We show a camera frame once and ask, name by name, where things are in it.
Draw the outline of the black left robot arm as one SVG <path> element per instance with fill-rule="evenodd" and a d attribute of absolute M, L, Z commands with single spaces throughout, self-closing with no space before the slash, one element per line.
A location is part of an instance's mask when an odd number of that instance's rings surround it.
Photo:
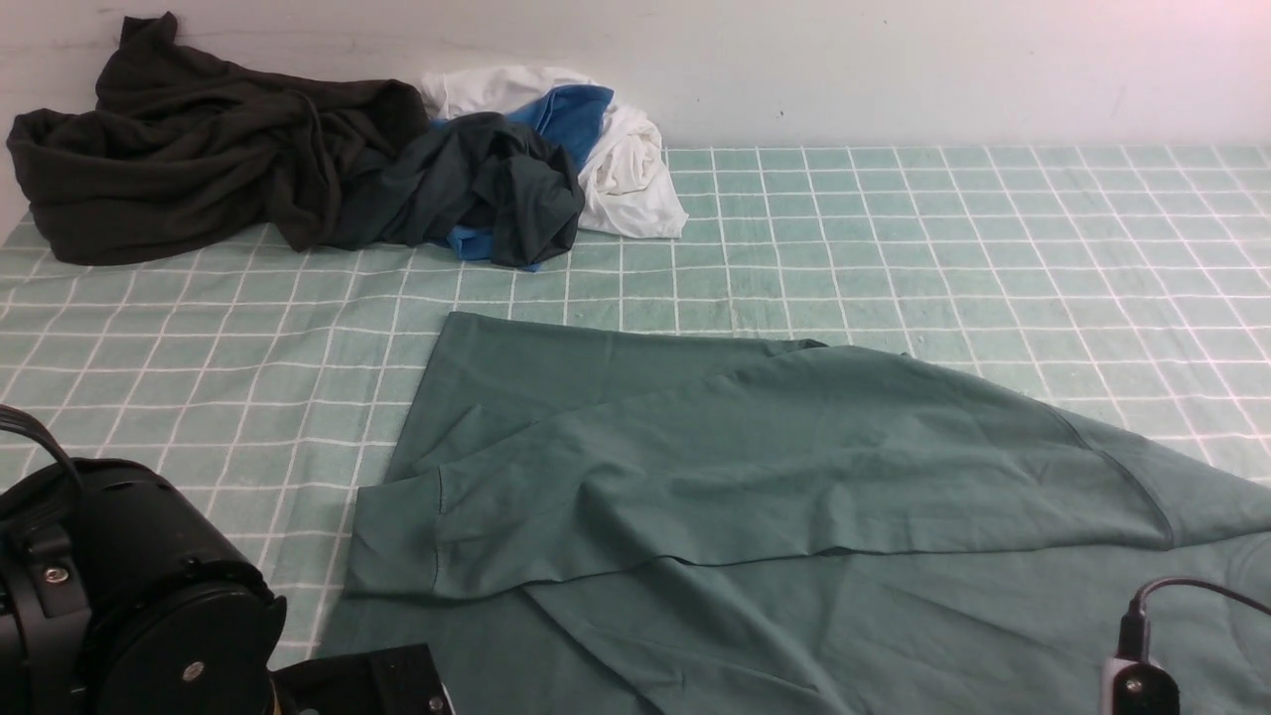
<path fill-rule="evenodd" d="M 272 669 L 287 601 L 172 483 L 3 431 L 52 458 L 3 494 L 5 714 L 454 712 L 422 644 Z"/>

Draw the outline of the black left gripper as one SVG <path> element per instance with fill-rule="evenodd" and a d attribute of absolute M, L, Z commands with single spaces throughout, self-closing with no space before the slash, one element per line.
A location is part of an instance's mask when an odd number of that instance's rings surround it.
<path fill-rule="evenodd" d="M 324 657 L 272 671 L 277 714 L 454 714 L 430 646 Z"/>

